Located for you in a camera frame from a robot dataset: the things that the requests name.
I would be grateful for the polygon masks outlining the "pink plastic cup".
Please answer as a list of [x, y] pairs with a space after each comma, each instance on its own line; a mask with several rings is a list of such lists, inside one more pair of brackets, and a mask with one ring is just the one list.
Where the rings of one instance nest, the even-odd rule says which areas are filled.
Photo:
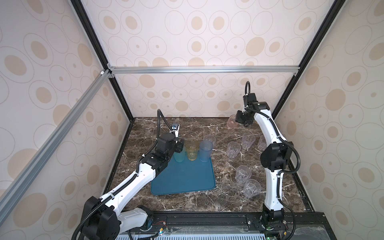
[[231, 115], [227, 121], [227, 127], [229, 129], [237, 128], [239, 123], [236, 122], [236, 115]]

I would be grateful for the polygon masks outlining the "green textured plastic cup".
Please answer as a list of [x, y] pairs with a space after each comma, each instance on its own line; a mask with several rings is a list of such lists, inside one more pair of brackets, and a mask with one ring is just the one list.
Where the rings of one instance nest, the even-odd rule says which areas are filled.
[[186, 155], [187, 155], [186, 150], [183, 149], [180, 153], [175, 152], [173, 157], [176, 162], [181, 163], [185, 160]]

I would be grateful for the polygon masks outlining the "yellow plastic cup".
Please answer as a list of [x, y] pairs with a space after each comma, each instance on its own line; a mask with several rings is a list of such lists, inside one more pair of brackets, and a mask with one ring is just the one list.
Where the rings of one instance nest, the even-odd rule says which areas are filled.
[[199, 142], [196, 139], [186, 139], [185, 148], [190, 161], [195, 161], [198, 156]]

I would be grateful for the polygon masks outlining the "teal plastic tray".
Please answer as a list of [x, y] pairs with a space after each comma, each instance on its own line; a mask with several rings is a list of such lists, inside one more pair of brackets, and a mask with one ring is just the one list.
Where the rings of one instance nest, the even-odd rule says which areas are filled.
[[155, 196], [212, 190], [216, 187], [212, 159], [194, 161], [184, 154], [181, 162], [171, 158], [168, 166], [151, 182]]

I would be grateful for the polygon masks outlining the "blue textured plastic cup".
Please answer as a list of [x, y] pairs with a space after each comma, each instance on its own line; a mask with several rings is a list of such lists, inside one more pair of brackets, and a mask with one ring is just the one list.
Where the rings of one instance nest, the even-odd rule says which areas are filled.
[[199, 145], [199, 159], [201, 162], [206, 163], [211, 159], [213, 150], [213, 143], [210, 141], [202, 141]]

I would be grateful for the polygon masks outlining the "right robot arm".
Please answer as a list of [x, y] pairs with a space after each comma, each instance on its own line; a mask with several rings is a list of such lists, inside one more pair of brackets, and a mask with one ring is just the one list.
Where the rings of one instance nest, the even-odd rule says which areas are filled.
[[251, 92], [250, 82], [246, 82], [244, 110], [236, 114], [236, 122], [247, 127], [256, 121], [265, 137], [267, 148], [261, 153], [260, 160], [266, 172], [266, 198], [263, 204], [261, 224], [266, 230], [272, 230], [275, 225], [283, 222], [285, 209], [282, 201], [282, 186], [284, 174], [294, 174], [300, 168], [300, 163], [294, 170], [286, 170], [292, 154], [300, 159], [293, 144], [288, 142], [278, 129], [270, 107], [266, 102], [259, 102], [256, 94]]

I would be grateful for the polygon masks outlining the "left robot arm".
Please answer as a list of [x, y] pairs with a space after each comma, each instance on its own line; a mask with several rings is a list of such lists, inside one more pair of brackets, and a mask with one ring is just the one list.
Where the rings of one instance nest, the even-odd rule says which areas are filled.
[[155, 151], [144, 155], [141, 163], [128, 178], [100, 198], [90, 197], [83, 209], [81, 222], [72, 239], [82, 234], [89, 240], [114, 240], [123, 232], [151, 225], [150, 211], [137, 207], [124, 212], [128, 202], [167, 166], [174, 152], [181, 152], [184, 143], [177, 131], [161, 134]]

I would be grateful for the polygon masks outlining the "clear faceted cup back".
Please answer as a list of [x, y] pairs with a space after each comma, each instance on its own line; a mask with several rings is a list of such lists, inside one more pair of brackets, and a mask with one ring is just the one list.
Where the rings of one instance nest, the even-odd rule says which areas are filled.
[[255, 142], [256, 137], [252, 133], [244, 133], [242, 137], [241, 146], [245, 151], [248, 151]]

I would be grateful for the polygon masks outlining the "clear faceted cup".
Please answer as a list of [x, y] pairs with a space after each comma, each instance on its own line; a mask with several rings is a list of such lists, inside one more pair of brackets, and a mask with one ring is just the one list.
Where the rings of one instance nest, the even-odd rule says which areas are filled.
[[242, 137], [241, 146], [245, 151], [248, 151], [255, 142], [256, 137], [252, 133], [244, 133]]
[[236, 143], [236, 142], [228, 143], [227, 156], [230, 159], [234, 159], [238, 155], [238, 153], [240, 152], [241, 148], [242, 147], [239, 143]]

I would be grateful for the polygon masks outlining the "clear cup behind gripper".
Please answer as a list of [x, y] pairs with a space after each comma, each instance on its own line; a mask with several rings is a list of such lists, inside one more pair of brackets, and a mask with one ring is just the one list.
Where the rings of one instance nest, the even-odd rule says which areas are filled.
[[258, 141], [258, 149], [263, 152], [267, 147], [268, 147], [268, 143], [266, 141], [265, 136], [264, 135], [260, 136]]

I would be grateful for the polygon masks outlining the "clear faceted cup centre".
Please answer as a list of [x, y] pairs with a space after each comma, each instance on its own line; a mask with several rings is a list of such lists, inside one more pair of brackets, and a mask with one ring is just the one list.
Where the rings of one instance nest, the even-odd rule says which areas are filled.
[[241, 148], [242, 147], [239, 143], [236, 143], [236, 142], [228, 143], [227, 156], [230, 159], [234, 159], [238, 155], [238, 153], [240, 152]]

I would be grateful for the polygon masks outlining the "clear cup beside blue cup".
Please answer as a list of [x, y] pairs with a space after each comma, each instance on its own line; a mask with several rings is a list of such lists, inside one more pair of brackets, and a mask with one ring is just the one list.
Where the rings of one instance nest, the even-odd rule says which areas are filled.
[[213, 136], [213, 135], [205, 135], [205, 136], [203, 137], [203, 140], [204, 140], [204, 141], [209, 141], [209, 142], [211, 142], [211, 143], [213, 144], [213, 146], [214, 146], [214, 145], [215, 145], [215, 142], [216, 142], [216, 137]]

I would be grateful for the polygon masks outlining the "clear cup front upper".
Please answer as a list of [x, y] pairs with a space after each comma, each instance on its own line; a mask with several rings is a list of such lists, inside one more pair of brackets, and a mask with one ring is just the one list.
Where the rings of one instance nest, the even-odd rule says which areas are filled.
[[247, 166], [239, 166], [236, 170], [235, 180], [239, 184], [244, 184], [252, 177], [252, 171]]

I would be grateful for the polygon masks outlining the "clear cup front lower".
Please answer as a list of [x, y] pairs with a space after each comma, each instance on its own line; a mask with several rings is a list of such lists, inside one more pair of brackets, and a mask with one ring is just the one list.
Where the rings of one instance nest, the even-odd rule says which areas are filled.
[[259, 195], [261, 191], [262, 191], [262, 188], [260, 183], [254, 179], [249, 179], [245, 182], [242, 192], [245, 195], [245, 197], [253, 198]]

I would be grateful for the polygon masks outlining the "black frame post right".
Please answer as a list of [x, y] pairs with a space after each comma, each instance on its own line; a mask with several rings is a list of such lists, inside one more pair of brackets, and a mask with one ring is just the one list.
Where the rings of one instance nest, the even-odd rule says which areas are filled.
[[317, 33], [315, 34], [314, 39], [312, 40], [311, 44], [309, 45], [309, 48], [307, 49], [303, 59], [301, 60], [299, 67], [300, 69], [298, 72], [293, 75], [291, 78], [288, 86], [286, 87], [285, 91], [283, 92], [281, 98], [279, 99], [273, 113], [272, 117], [276, 118], [280, 111], [282, 110], [284, 104], [286, 103], [288, 97], [291, 95], [292, 91], [294, 90], [297, 82], [299, 81], [301, 75], [304, 73], [306, 67], [310, 63], [311, 59], [315, 55], [315, 52], [318, 50], [320, 44], [324, 40], [326, 34], [330, 30], [333, 22], [337, 18], [338, 14], [340, 13], [341, 9], [343, 8], [344, 4], [346, 3], [346, 0], [336, 0], [331, 5], [330, 10], [326, 14], [324, 20], [322, 21]]

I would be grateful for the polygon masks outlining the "black frame post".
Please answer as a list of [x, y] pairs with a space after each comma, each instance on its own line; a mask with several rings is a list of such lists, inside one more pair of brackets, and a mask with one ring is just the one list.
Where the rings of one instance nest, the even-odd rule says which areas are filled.
[[[108, 65], [109, 61], [105, 55], [105, 52], [104, 52], [103, 47], [101, 45], [101, 42], [99, 41], [99, 38], [97, 37], [96, 32], [92, 26], [90, 18], [88, 17], [88, 14], [86, 13], [86, 9], [85, 9], [83, 3], [79, 0], [71, 0], [70, 2], [72, 4], [72, 6], [74, 7], [75, 13], [78, 16], [78, 18], [81, 22], [81, 25], [82, 25], [89, 41], [90, 41], [103, 69], [104, 70], [110, 70], [110, 67]], [[111, 83], [117, 97], [118, 97], [120, 104], [123, 107], [125, 114], [128, 117], [128, 120], [130, 122], [132, 122], [135, 118], [133, 117], [133, 114], [132, 114], [132, 112], [131, 112], [128, 104], [127, 104], [127, 101], [123, 95], [122, 89], [119, 86], [119, 83], [118, 83], [116, 77], [114, 77], [114, 76], [109, 77], [109, 80], [110, 80], [110, 83]]]
[[344, 4], [346, 3], [346, 0], [336, 0], [331, 5], [330, 10], [326, 14], [324, 20], [322, 21], [317, 33], [315, 34], [314, 39], [312, 40], [311, 44], [309, 45], [309, 48], [307, 49], [303, 59], [301, 60], [299, 67], [300, 69], [298, 72], [293, 75], [291, 78], [288, 86], [286, 87], [285, 91], [283, 92], [281, 98], [279, 99], [273, 113], [272, 117], [276, 118], [280, 111], [282, 110], [284, 104], [286, 103], [288, 97], [291, 95], [292, 91], [294, 90], [297, 82], [299, 81], [301, 75], [304, 73], [306, 67], [310, 63], [311, 59], [315, 55], [315, 52], [318, 50], [320, 44], [324, 40], [326, 34], [330, 30], [333, 22], [337, 18], [338, 14], [340, 13], [341, 9], [343, 8]]

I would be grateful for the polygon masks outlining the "horizontal aluminium rail back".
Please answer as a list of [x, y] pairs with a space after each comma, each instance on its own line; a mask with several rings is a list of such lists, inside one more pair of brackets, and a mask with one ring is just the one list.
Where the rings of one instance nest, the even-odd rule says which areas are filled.
[[111, 67], [112, 74], [297, 73], [299, 66]]

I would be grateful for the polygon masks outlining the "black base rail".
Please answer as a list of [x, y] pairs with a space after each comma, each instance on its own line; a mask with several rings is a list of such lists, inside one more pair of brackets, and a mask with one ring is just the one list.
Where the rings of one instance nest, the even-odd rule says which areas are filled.
[[323, 213], [295, 213], [264, 228], [261, 213], [155, 212], [152, 227], [122, 233], [119, 240], [334, 240]]

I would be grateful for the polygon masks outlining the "black frame post left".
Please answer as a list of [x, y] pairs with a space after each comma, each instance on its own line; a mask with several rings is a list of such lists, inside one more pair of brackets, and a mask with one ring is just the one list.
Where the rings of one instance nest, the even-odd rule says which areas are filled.
[[[104, 52], [103, 47], [101, 45], [101, 42], [99, 41], [99, 38], [97, 37], [96, 32], [92, 26], [90, 18], [88, 17], [88, 14], [86, 13], [86, 9], [85, 9], [83, 3], [79, 0], [71, 0], [70, 2], [72, 4], [72, 6], [74, 7], [75, 13], [78, 16], [78, 18], [81, 22], [81, 25], [82, 25], [89, 41], [90, 41], [103, 69], [104, 70], [110, 70], [110, 67], [108, 65], [109, 61], [105, 55], [105, 52]], [[123, 107], [125, 114], [128, 117], [128, 120], [130, 122], [132, 122], [135, 118], [133, 117], [133, 114], [132, 114], [132, 112], [131, 112], [128, 104], [127, 104], [127, 101], [123, 95], [122, 89], [119, 86], [119, 83], [118, 83], [116, 77], [114, 77], [114, 76], [109, 77], [109, 80], [110, 80], [110, 83], [111, 83], [117, 97], [118, 97], [120, 104]]]

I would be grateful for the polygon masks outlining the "diagonal aluminium rail left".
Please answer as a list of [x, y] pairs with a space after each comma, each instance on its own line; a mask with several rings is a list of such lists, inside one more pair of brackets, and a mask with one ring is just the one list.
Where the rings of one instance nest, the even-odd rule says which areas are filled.
[[10, 213], [20, 201], [21, 197], [28, 190], [32, 182], [36, 179], [42, 168], [63, 141], [65, 136], [76, 123], [80, 115], [88, 107], [98, 90], [109, 78], [111, 71], [105, 69], [90, 85], [87, 91], [79, 99], [79, 101], [70, 109], [59, 126], [52, 132], [50, 137], [45, 141], [42, 147], [36, 152], [31, 161], [24, 167], [18, 177], [10, 185], [9, 189], [1, 199], [1, 225], [9, 217]]

